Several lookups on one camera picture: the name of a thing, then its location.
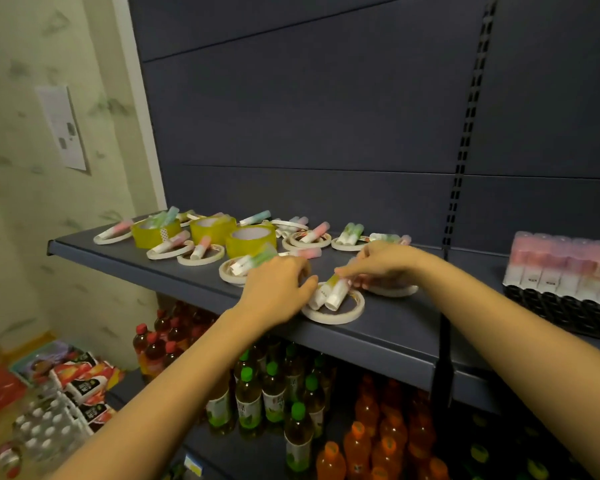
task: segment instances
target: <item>left hand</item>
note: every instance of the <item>left hand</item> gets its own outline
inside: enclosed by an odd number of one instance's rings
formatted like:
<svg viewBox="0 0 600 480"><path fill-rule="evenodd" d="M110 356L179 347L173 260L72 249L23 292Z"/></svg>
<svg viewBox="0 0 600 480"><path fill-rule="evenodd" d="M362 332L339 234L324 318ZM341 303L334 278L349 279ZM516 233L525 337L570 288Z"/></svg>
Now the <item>left hand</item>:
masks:
<svg viewBox="0 0 600 480"><path fill-rule="evenodd" d="M318 276L313 275L302 286L299 282L309 275L306 259L276 256L249 271L242 297L235 306L241 314L253 316L264 330L284 323L305 306L318 288Z"/></svg>

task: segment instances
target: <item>yellow tape roll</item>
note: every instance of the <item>yellow tape roll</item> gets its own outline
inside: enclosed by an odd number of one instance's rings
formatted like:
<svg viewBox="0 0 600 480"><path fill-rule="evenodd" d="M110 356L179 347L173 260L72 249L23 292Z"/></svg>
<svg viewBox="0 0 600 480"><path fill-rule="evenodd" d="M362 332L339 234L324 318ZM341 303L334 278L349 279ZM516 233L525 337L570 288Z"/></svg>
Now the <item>yellow tape roll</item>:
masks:
<svg viewBox="0 0 600 480"><path fill-rule="evenodd" d="M131 226L131 235L136 242L136 248L140 249L154 248L182 230L180 228L180 221L177 219L168 226L161 227L160 229L143 229L140 227L142 222L144 221L136 222Z"/></svg>
<svg viewBox="0 0 600 480"><path fill-rule="evenodd" d="M227 236L235 230L235 219L231 217L227 222L220 224L216 224L217 220L218 217L207 217L206 219L193 221L189 225L193 241L199 243L200 239L208 235L211 238L211 244L224 246Z"/></svg>
<svg viewBox="0 0 600 480"><path fill-rule="evenodd" d="M245 226L234 230L226 238L226 253L230 258L254 255L265 242L274 248L276 245L276 231L271 225Z"/></svg>

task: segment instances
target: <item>forearm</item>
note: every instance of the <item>forearm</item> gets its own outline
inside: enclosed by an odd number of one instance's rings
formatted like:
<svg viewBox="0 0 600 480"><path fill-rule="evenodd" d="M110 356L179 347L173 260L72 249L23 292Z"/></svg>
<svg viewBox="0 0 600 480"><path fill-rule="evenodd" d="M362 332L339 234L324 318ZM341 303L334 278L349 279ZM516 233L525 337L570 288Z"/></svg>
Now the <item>forearm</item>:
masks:
<svg viewBox="0 0 600 480"><path fill-rule="evenodd" d="M54 479L158 478L218 378L261 330L227 310L56 472Z"/></svg>
<svg viewBox="0 0 600 480"><path fill-rule="evenodd" d="M435 305L600 478L600 351L442 259L417 263Z"/></svg>

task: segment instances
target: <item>thin tape ring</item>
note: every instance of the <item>thin tape ring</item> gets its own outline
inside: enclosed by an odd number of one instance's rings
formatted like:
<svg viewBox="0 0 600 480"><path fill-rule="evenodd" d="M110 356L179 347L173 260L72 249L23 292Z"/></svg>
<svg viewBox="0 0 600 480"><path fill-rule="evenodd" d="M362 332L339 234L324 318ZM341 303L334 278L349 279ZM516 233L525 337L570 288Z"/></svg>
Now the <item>thin tape ring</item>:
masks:
<svg viewBox="0 0 600 480"><path fill-rule="evenodd" d="M124 241L125 239L128 239L129 237L131 237L131 231L129 231L126 234L119 235L117 237L112 237L111 239L103 239L96 235L93 237L93 241L94 241L94 243L102 246L104 244L113 244L114 242Z"/></svg>
<svg viewBox="0 0 600 480"><path fill-rule="evenodd" d="M331 242L331 247L337 251L361 251L368 243L369 237L366 235L361 235L357 242L362 241L362 244L341 244L339 240L334 239Z"/></svg>
<svg viewBox="0 0 600 480"><path fill-rule="evenodd" d="M380 286L369 286L369 289L373 294L386 296L387 298L403 298L405 296L411 296L418 291L416 285L410 285L405 288L382 288Z"/></svg>
<svg viewBox="0 0 600 480"><path fill-rule="evenodd" d="M193 241L185 241L184 244L185 245L183 247L181 247L180 249L176 249L174 251L169 251L167 253L157 253L154 250L149 249L146 252L146 256L149 259L153 259L153 260L175 258L176 256L180 256L181 254L192 251L196 247L196 245L193 243Z"/></svg>
<svg viewBox="0 0 600 480"><path fill-rule="evenodd" d="M327 234L327 233L322 234L320 236L320 238L318 239L318 242L307 243L307 242L300 242L300 241L296 240L296 238L300 237L300 235L302 233L304 233L304 231L295 232L295 233L291 234L288 238L286 238L284 241L282 241L282 246L288 251L293 251L294 249L298 249L298 248L304 248L304 249L325 248L331 243L331 234ZM291 248L286 247L285 243L288 243L288 245L290 245Z"/></svg>
<svg viewBox="0 0 600 480"><path fill-rule="evenodd" d="M300 230L309 230L309 227L304 226L302 224L298 224L297 222L281 221L280 219L274 219L271 221L271 223L274 226L289 226L289 227L295 227L296 229L300 229Z"/></svg>
<svg viewBox="0 0 600 480"><path fill-rule="evenodd" d="M325 282L318 283L318 288L325 284ZM305 305L302 307L300 311L302 311L303 315L309 320L314 322L322 323L324 325L344 325L345 323L351 323L353 320L360 318L362 312L365 311L365 297L362 296L362 293L358 290L350 289L349 293L347 293L350 297L352 297L355 302L355 308L347 313L343 314L335 314L329 315L322 312L317 312L309 308L309 305Z"/></svg>
<svg viewBox="0 0 600 480"><path fill-rule="evenodd" d="M242 288L245 285L245 283L247 282L247 277L234 275L231 272L231 268L229 268L229 266L231 266L233 263L238 261L238 259L240 259L241 257L242 256L233 258L233 259L229 259L229 261L225 261L224 263L222 263L220 265L220 268L218 268L218 273L220 273L220 277L222 278L223 281L225 281L229 284L232 284L234 286L238 286L240 288Z"/></svg>
<svg viewBox="0 0 600 480"><path fill-rule="evenodd" d="M218 244L211 244L209 248L216 250L216 254L213 256L209 256L208 258L202 259L190 259L189 256L184 256L184 254L178 256L178 262L183 266L204 266L205 264L211 264L215 261L218 261L224 257L224 246L220 246Z"/></svg>

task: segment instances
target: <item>hand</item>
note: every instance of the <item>hand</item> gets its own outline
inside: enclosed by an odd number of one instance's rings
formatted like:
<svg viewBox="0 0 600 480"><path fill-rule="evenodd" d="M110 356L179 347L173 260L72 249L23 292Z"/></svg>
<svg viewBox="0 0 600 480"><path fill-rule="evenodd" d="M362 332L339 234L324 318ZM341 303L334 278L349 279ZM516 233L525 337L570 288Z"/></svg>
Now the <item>hand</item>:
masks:
<svg viewBox="0 0 600 480"><path fill-rule="evenodd" d="M318 288L318 276L309 275L311 266L304 258L276 256L249 271L242 297L235 306L261 323L264 330L286 322L305 306Z"/></svg>
<svg viewBox="0 0 600 480"><path fill-rule="evenodd" d="M369 242L350 264L335 269L343 278L352 278L353 286L401 288L415 283L414 270L424 251L386 241Z"/></svg>

